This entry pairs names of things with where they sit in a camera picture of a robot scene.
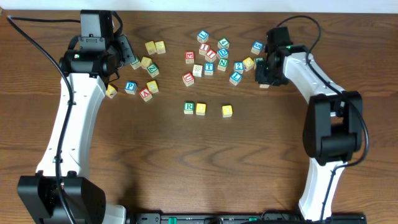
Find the yellow O block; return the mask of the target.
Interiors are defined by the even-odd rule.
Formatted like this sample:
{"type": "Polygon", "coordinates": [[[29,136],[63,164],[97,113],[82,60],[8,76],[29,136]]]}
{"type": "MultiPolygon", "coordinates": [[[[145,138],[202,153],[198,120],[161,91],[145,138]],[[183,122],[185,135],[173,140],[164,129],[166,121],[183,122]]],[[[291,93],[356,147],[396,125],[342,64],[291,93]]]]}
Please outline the yellow O block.
{"type": "Polygon", "coordinates": [[[204,116],[206,113],[206,104],[197,103],[196,105],[196,115],[204,116]]]}

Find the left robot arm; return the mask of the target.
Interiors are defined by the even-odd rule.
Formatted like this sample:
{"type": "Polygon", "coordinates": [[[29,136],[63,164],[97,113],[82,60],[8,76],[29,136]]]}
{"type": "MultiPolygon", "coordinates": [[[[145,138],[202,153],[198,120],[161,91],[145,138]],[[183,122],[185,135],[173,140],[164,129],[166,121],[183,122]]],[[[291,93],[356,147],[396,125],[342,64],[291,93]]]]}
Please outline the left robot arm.
{"type": "Polygon", "coordinates": [[[17,193],[35,223],[129,223],[126,207],[106,201],[90,182],[90,148],[96,116],[118,69],[136,61],[125,35],[78,37],[60,59],[60,104],[52,135],[34,175],[17,193]]]}

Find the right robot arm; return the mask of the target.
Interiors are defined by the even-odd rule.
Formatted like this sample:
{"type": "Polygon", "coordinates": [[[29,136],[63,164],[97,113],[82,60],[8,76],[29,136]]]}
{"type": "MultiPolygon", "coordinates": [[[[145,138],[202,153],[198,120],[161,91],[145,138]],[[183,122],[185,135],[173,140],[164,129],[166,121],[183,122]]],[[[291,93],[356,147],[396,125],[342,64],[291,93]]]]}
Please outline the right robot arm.
{"type": "Polygon", "coordinates": [[[325,221],[340,176],[361,147],[361,96],[334,83],[304,45],[268,45],[267,53],[256,81],[265,87],[292,82],[308,104],[302,141],[310,165],[298,207],[304,220],[325,221]]]}

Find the green R block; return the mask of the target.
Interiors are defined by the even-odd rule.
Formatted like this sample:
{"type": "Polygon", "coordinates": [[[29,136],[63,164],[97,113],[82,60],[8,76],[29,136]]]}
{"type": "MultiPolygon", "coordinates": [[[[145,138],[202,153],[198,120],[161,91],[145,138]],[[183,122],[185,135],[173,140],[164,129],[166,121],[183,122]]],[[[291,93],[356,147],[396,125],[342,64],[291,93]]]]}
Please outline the green R block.
{"type": "Polygon", "coordinates": [[[183,112],[185,114],[193,114],[195,110],[195,104],[193,102],[185,102],[183,112]]]}

